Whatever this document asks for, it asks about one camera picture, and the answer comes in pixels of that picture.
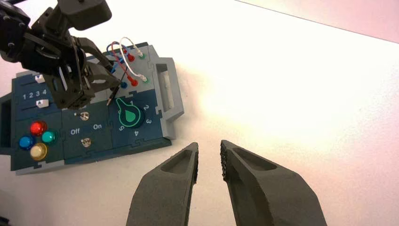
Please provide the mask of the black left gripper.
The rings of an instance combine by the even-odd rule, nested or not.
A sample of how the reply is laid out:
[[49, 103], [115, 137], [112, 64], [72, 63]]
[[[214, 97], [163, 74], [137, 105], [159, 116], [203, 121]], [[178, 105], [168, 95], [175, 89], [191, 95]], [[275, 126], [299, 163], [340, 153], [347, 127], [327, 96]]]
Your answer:
[[[79, 109], [96, 92], [121, 83], [110, 72], [110, 60], [92, 40], [69, 32], [94, 26], [94, 6], [55, 6], [47, 8], [23, 34], [23, 67], [43, 74], [58, 108]], [[86, 53], [100, 65], [89, 63]]]

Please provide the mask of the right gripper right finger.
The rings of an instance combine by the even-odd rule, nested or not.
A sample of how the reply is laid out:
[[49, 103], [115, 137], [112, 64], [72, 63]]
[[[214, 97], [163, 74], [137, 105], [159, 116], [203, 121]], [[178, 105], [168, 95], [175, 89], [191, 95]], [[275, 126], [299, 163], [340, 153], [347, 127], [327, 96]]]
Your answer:
[[228, 140], [220, 155], [236, 225], [327, 225], [316, 193], [298, 173]]

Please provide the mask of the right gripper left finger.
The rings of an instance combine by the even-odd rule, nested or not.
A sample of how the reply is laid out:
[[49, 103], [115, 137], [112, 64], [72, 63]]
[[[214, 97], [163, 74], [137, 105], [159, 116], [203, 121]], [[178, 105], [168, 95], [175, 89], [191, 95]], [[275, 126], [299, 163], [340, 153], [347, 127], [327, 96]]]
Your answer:
[[186, 226], [197, 182], [199, 145], [192, 142], [146, 173], [133, 197], [128, 226]]

